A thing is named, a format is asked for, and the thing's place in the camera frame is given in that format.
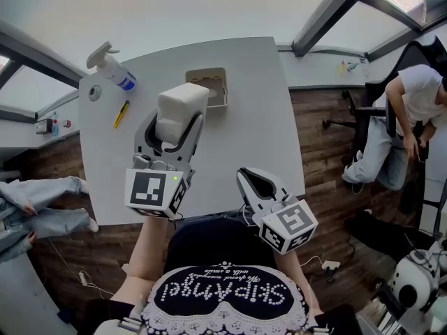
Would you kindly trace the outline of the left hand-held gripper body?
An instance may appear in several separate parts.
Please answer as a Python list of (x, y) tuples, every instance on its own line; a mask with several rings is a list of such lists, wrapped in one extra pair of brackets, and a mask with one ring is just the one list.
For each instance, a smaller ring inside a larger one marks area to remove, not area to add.
[(126, 171), (124, 204), (141, 216), (181, 219), (179, 206), (195, 171), (184, 161), (136, 154)]

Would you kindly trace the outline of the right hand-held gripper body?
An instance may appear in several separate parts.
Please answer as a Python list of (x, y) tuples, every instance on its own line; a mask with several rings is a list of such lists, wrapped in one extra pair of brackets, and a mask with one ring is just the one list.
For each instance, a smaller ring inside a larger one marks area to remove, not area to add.
[(280, 255), (307, 243), (318, 226), (308, 204), (292, 195), (256, 212), (252, 221), (259, 227), (258, 236)]

